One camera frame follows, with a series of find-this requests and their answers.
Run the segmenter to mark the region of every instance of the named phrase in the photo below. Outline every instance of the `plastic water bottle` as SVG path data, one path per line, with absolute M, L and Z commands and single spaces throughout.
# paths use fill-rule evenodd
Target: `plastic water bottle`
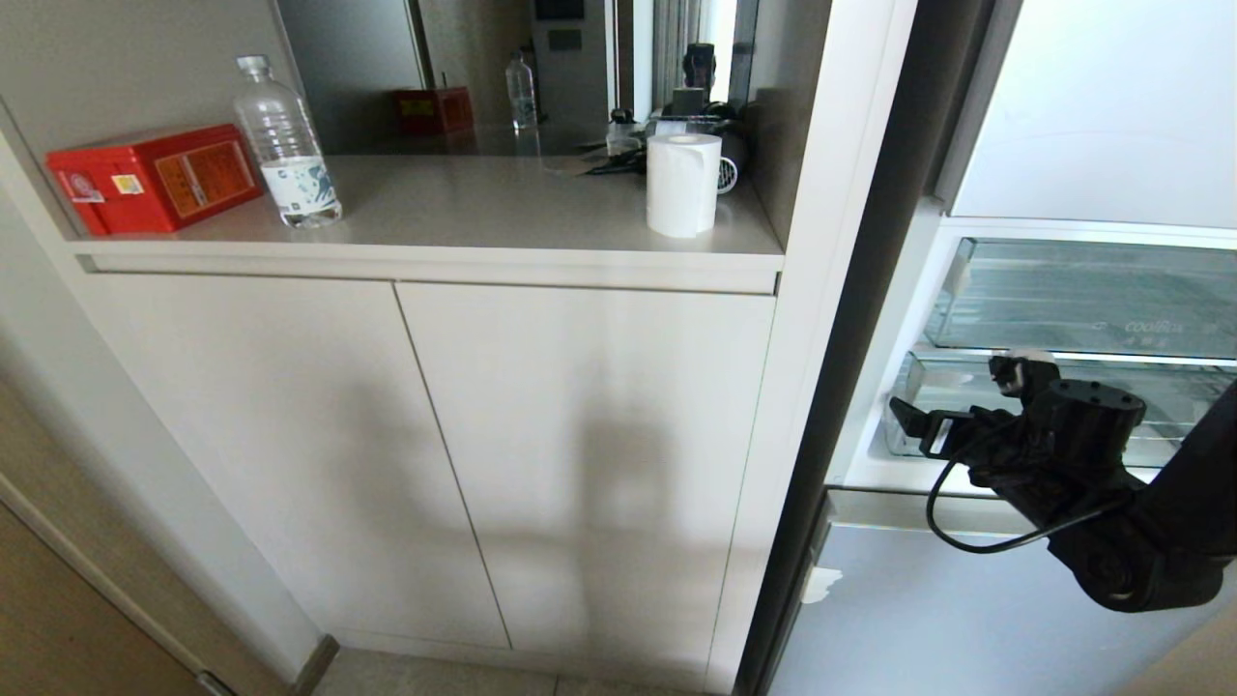
M 524 63 L 524 54 L 511 52 L 507 63 L 507 96 L 511 99 L 511 125 L 516 130 L 537 127 L 537 95 L 533 93 L 533 69 Z
M 344 215 L 301 96 L 271 78 L 266 56 L 240 56 L 249 79 L 233 108 L 254 150 L 283 224 L 297 229 L 328 225 Z

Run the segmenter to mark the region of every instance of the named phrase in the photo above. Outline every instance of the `mirror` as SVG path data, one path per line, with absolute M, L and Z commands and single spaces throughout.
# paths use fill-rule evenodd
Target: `mirror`
M 682 120 L 747 96 L 756 0 L 277 4 L 328 155 L 574 155 L 606 145 L 616 109 Z

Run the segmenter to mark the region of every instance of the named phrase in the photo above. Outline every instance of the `white countertop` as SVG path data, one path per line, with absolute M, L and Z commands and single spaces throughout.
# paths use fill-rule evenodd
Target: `white countertop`
M 344 219 L 327 227 L 285 226 L 270 197 L 262 197 L 176 234 L 125 234 L 69 244 L 99 269 L 113 271 L 226 272 L 229 266 L 223 258 L 231 258 L 238 272 L 332 276 L 369 273 L 322 272 L 320 267 L 314 271 L 299 266 L 281 271 L 276 266 L 281 258 L 302 263 L 313 260 L 319 266 L 329 260 L 574 265 L 611 271 L 641 267 L 761 272 L 771 277 L 782 267 L 782 247 L 747 185 L 741 184 L 717 199 L 717 224 L 713 230 L 695 239 L 673 239 L 644 224 L 644 177 L 568 176 L 557 171 L 563 161 L 485 156 L 330 157 L 328 164 L 344 204 Z M 203 267 L 192 261 L 194 257 L 215 261 Z M 160 261 L 151 266 L 152 258 Z M 240 262 L 245 258 L 250 265 Z M 252 266 L 255 258 L 263 258 L 265 265 Z M 387 269 L 377 274 L 392 273 Z

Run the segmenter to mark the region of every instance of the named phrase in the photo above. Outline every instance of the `cabinet door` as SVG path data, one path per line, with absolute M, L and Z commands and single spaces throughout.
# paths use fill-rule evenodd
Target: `cabinet door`
M 121 362 L 323 630 L 507 647 L 390 283 L 90 281 Z
M 513 648 L 703 675 L 773 297 L 397 288 Z

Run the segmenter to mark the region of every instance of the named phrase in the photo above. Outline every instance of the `bottle cap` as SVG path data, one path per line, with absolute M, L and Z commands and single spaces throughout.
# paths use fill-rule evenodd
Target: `bottle cap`
M 236 67 L 241 72 L 256 73 L 271 69 L 271 61 L 262 53 L 254 56 L 236 56 Z

